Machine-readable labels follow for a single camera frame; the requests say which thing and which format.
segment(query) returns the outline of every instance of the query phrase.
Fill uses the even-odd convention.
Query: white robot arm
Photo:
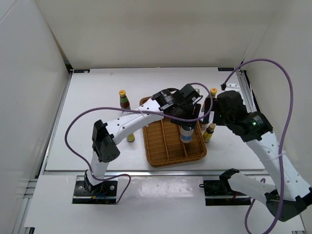
[[[220,176],[225,191],[244,193],[267,206],[276,216],[281,191],[279,142],[273,127],[260,112],[248,113],[238,92],[226,91],[214,100],[214,123],[225,125],[242,138],[263,163],[275,185],[264,184],[236,169]],[[299,175],[286,154],[282,153],[284,167],[284,197],[280,221],[287,221],[312,204],[312,188]]]

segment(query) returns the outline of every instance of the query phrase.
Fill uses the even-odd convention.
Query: black mounting bracket
[[[250,197],[243,193],[227,191],[220,180],[204,180],[200,185],[205,192],[206,206],[248,206]]]
[[[116,180],[107,180],[97,186],[100,188],[96,195],[84,188],[84,181],[77,180],[73,194],[73,204],[115,204],[117,196]]]

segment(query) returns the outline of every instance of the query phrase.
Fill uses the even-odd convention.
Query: small brown bottle
[[[204,141],[206,143],[210,141],[211,137],[213,136],[214,131],[215,131],[215,124],[214,123],[209,124],[203,136]]]
[[[119,91],[119,96],[120,96],[120,107],[122,109],[127,109],[127,110],[131,110],[130,107],[130,102],[126,96],[126,91],[124,91],[123,89]],[[126,137],[128,142],[133,142],[135,140],[135,135],[133,133],[131,133],[130,135],[128,135]]]

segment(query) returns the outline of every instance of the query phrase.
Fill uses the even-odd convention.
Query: sauce bottle
[[[215,124],[214,123],[209,124],[203,136],[205,142],[210,141],[211,137],[213,136],[214,131],[215,131]]]
[[[124,91],[123,89],[119,91],[119,97],[120,97],[120,107],[122,109],[127,109],[127,110],[131,110],[130,107],[130,102],[126,96],[126,91]],[[131,133],[130,135],[128,135],[126,137],[128,142],[133,142],[135,140],[135,135],[133,133]]]
[[[211,93],[211,96],[212,98],[215,98],[215,95],[217,94],[218,90],[216,88],[212,88],[210,90],[210,93]],[[203,116],[205,114],[205,111],[208,111],[209,107],[207,106],[206,108],[206,105],[210,105],[210,97],[209,95],[207,95],[207,97],[205,98],[205,101],[204,101],[204,104],[201,108],[201,112],[199,114],[199,116]],[[210,111],[209,115],[205,118],[202,118],[200,121],[199,121],[199,124],[200,124],[200,128],[202,131],[205,131],[207,126],[208,126],[208,123],[210,121],[213,121],[214,119],[214,114],[215,112],[214,111]]]

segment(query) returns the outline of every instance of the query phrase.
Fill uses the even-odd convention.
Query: metal base plate
[[[84,181],[77,180],[73,195],[73,204],[115,204],[117,196],[116,180],[108,180],[101,183],[102,191],[97,196],[92,196],[84,189]]]

